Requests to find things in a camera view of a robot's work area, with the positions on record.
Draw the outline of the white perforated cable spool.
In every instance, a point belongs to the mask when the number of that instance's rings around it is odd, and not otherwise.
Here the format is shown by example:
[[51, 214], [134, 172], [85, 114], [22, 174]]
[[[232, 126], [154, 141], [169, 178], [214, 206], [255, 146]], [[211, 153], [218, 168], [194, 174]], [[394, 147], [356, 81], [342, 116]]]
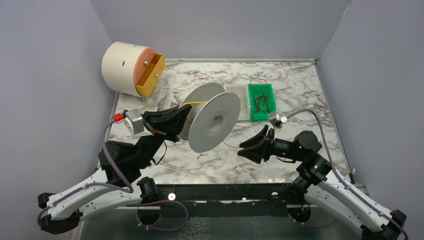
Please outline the white perforated cable spool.
[[239, 97], [216, 82], [194, 89], [179, 107], [186, 105], [192, 109], [178, 136], [197, 153], [217, 147], [233, 130], [241, 111]]

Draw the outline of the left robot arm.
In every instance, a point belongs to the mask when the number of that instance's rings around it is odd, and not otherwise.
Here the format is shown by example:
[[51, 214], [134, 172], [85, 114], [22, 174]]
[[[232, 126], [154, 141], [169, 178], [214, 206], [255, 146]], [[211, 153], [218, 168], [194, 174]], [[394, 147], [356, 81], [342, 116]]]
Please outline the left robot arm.
[[38, 196], [41, 212], [37, 224], [42, 231], [58, 235], [76, 228], [81, 221], [105, 210], [127, 205], [154, 206], [153, 213], [138, 213], [142, 225], [153, 224], [164, 200], [155, 181], [141, 171], [158, 162], [154, 156], [166, 141], [178, 142], [192, 106], [162, 111], [125, 110], [115, 114], [108, 126], [124, 122], [140, 137], [136, 143], [101, 139], [100, 168], [75, 186]]

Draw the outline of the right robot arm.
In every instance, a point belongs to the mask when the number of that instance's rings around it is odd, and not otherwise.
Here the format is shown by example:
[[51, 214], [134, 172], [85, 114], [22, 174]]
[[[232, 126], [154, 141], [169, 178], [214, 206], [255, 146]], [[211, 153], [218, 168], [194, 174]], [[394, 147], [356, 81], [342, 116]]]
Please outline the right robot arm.
[[318, 152], [322, 144], [312, 131], [304, 130], [293, 141], [275, 138], [275, 131], [265, 125], [254, 137], [239, 144], [238, 156], [254, 163], [271, 156], [287, 162], [300, 162], [299, 176], [284, 192], [318, 206], [349, 226], [363, 240], [396, 240], [406, 222], [400, 210], [390, 210], [360, 191]]

